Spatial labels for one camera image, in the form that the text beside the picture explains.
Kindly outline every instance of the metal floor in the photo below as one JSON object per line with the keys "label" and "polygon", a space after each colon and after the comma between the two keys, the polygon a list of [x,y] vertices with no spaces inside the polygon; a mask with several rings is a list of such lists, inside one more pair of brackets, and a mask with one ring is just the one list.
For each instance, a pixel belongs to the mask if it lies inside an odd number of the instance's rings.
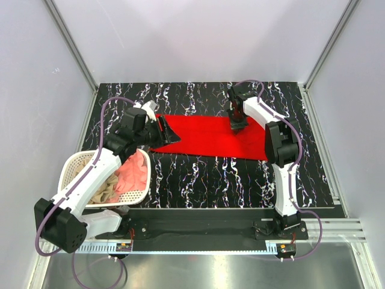
{"label": "metal floor", "polygon": [[[297,256],[310,250],[298,244]],[[44,289],[79,288],[72,278],[71,255],[51,258]],[[80,273],[101,255],[78,254]],[[124,259],[128,277],[116,288],[364,288],[348,243],[323,243],[310,257],[281,263],[272,256],[131,255]],[[108,288],[120,272],[111,260],[97,263],[80,276],[90,288]]]}

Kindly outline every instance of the white vein pattern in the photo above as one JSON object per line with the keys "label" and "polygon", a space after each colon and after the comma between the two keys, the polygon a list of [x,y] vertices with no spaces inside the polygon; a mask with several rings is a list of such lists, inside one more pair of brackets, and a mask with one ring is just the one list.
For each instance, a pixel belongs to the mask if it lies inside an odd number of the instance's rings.
{"label": "white vein pattern", "polygon": [[[154,100],[160,114],[227,117],[227,89],[234,82],[102,84],[85,136],[83,149],[95,149],[99,139],[100,109],[112,96],[141,104]],[[260,90],[255,82],[245,91]],[[304,155],[297,173],[297,195],[303,207],[330,207],[332,197],[318,155],[300,91],[293,82],[266,82],[263,100],[277,112],[298,119]],[[112,102],[105,112],[105,132],[120,121],[129,104]],[[176,154],[150,154],[152,182],[138,207],[148,208],[271,208],[276,186],[266,161]]]}

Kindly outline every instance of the beige cloth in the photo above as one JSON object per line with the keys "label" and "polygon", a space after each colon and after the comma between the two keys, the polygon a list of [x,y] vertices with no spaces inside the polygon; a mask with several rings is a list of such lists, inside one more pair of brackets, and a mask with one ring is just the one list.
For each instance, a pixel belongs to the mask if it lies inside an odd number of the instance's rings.
{"label": "beige cloth", "polygon": [[[91,158],[84,159],[83,162],[75,169],[75,176],[77,176],[81,170],[88,164]],[[95,192],[94,196],[88,202],[89,204],[101,204],[105,203],[108,200],[115,198],[117,195],[115,193],[114,186],[118,183],[118,177],[113,173],[111,176],[106,179],[106,181],[100,186],[100,188]]]}

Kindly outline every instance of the pink cloth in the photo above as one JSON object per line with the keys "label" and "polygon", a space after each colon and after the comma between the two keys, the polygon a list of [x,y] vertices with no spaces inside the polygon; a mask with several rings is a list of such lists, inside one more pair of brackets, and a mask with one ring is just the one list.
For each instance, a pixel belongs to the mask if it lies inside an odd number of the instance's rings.
{"label": "pink cloth", "polygon": [[147,182],[147,166],[144,155],[137,150],[128,160],[115,172],[118,183],[115,192],[118,195],[127,191],[143,191]]}

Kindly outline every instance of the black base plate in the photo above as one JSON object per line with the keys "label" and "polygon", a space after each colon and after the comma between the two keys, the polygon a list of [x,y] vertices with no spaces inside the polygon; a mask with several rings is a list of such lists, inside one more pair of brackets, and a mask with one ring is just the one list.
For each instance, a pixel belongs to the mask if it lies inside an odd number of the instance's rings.
{"label": "black base plate", "polygon": [[[270,225],[271,222],[272,221],[257,221],[257,222],[254,222],[254,227],[264,230],[266,226]],[[299,226],[284,230],[280,234],[272,233],[270,235],[265,235],[255,230],[255,239],[256,240],[289,240],[291,241],[293,239],[293,233],[295,233],[296,240],[309,239],[309,235],[307,234],[306,223],[304,221],[301,221]]]}

